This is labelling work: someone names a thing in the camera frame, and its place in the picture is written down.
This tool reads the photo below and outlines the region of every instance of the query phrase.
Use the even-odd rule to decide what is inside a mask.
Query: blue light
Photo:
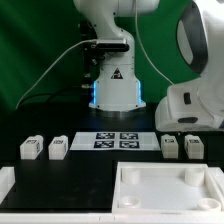
[[[96,104],[96,82],[93,84],[93,104]]]
[[[138,102],[139,104],[142,103],[142,86],[141,86],[141,82],[138,82]]]

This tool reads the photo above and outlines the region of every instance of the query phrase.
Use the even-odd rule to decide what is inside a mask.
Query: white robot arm
[[[159,4],[159,0],[74,0],[78,11],[96,31],[96,47],[106,52],[99,78],[94,83],[94,99],[89,104],[106,116],[123,117],[145,107],[140,82],[134,72],[134,38],[114,22],[117,16],[134,16],[136,2],[140,15],[154,11]]]
[[[158,130],[224,130],[223,37],[224,1],[192,1],[178,23],[177,40],[200,77],[168,88],[156,111]]]

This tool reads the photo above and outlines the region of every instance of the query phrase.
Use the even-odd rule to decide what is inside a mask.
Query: cable
[[[138,39],[138,42],[140,44],[140,47],[142,49],[142,52],[144,53],[146,59],[148,60],[149,64],[157,71],[157,73],[159,75],[161,75],[164,79],[166,79],[170,84],[174,84],[166,75],[164,75],[154,64],[153,62],[151,61],[151,59],[149,58],[149,56],[147,55],[146,51],[145,51],[145,48],[142,44],[142,41],[141,41],[141,37],[140,37],[140,34],[139,34],[139,30],[138,30],[138,9],[137,9],[137,2],[138,0],[135,0],[135,29],[136,29],[136,34],[137,34],[137,39]]]
[[[43,75],[41,75],[41,77],[36,81],[36,83],[34,83],[34,85],[28,89],[23,96],[20,98],[20,100],[18,101],[17,105],[16,105],[16,109],[19,108],[21,101],[40,83],[40,81],[51,71],[51,69],[71,50],[73,50],[74,48],[78,47],[81,44],[84,43],[92,43],[95,42],[96,39],[93,40],[85,40],[85,41],[81,41],[78,44],[73,45],[72,47],[68,48],[63,54],[61,54],[61,56],[43,73]]]
[[[19,104],[19,107],[22,106],[22,104],[31,99],[31,98],[34,98],[34,97],[38,97],[38,96],[51,96],[52,94],[51,93],[39,93],[39,94],[34,94],[34,95],[31,95],[31,96],[28,96],[28,97],[25,97],[23,100],[21,100],[20,104]]]
[[[59,90],[55,93],[53,93],[46,101],[45,103],[49,103],[52,99],[54,99],[55,97],[59,96],[61,93],[70,91],[70,90],[82,90],[81,86],[71,86],[71,87],[67,87],[65,89]]]

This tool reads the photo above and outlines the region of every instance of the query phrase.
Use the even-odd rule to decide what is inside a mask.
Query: green backdrop
[[[174,83],[196,77],[176,43],[177,21],[188,3],[161,0],[153,14],[139,17],[148,55]],[[73,0],[0,1],[0,120],[15,110],[19,98],[64,50],[80,41],[78,23],[82,19]],[[134,18],[119,18],[117,23],[136,37]],[[148,64],[137,41],[136,76],[143,82],[146,102],[158,102],[165,96],[169,83]],[[80,83],[82,77],[82,56],[74,50],[31,94],[54,93]]]

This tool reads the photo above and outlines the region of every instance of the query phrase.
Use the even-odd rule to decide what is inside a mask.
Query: white cube
[[[175,136],[163,135],[161,137],[161,149],[165,159],[178,159],[179,146]]]
[[[21,159],[35,160],[43,150],[43,137],[31,136],[20,146]]]
[[[204,144],[198,136],[185,136],[184,147],[189,159],[204,158]]]
[[[48,147],[50,160],[63,160],[68,151],[68,137],[55,137]]]

